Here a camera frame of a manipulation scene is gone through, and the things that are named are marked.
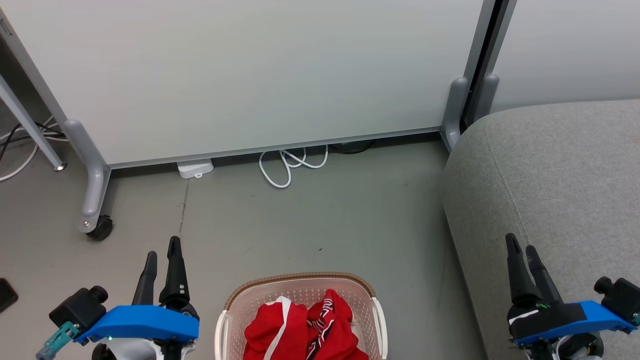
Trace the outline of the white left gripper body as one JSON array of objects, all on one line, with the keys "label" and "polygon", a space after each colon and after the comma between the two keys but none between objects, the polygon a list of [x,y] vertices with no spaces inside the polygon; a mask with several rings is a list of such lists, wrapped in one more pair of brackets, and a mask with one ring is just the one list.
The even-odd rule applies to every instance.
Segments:
[{"label": "white left gripper body", "polygon": [[104,338],[94,347],[95,360],[169,360],[163,347],[142,338]]}]

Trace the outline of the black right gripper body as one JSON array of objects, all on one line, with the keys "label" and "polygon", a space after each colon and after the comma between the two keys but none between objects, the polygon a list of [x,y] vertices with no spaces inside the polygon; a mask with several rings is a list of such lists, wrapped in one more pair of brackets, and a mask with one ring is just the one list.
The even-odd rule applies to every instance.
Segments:
[{"label": "black right gripper body", "polygon": [[560,305],[544,305],[539,301],[521,301],[507,312],[512,341],[532,338],[550,340],[578,335],[576,323],[586,321],[584,301]]}]

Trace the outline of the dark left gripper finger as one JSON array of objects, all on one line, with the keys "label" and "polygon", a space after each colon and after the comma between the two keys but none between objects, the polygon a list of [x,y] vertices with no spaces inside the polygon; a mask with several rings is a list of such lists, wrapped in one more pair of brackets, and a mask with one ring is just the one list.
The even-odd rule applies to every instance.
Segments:
[{"label": "dark left gripper finger", "polygon": [[177,235],[170,237],[167,260],[166,281],[160,296],[158,296],[158,301],[165,305],[167,309],[182,311],[190,304],[190,291],[182,251],[182,241]]},{"label": "dark left gripper finger", "polygon": [[146,256],[144,268],[135,288],[132,305],[154,304],[154,283],[158,271],[158,256],[155,251],[149,251]]}]

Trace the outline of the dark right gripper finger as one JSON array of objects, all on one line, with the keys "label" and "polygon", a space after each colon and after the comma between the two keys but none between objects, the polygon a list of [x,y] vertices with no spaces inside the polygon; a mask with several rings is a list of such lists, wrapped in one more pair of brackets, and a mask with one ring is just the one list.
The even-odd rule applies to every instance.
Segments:
[{"label": "dark right gripper finger", "polygon": [[525,249],[526,260],[531,275],[534,278],[535,287],[541,294],[541,299],[547,306],[557,306],[563,304],[563,299],[558,292],[558,289],[547,271],[546,266],[543,264],[537,249],[529,244]]},{"label": "dark right gripper finger", "polygon": [[524,252],[515,234],[505,235],[507,249],[507,272],[509,276],[510,301],[516,307],[535,307],[541,301],[540,293],[524,260]]}]

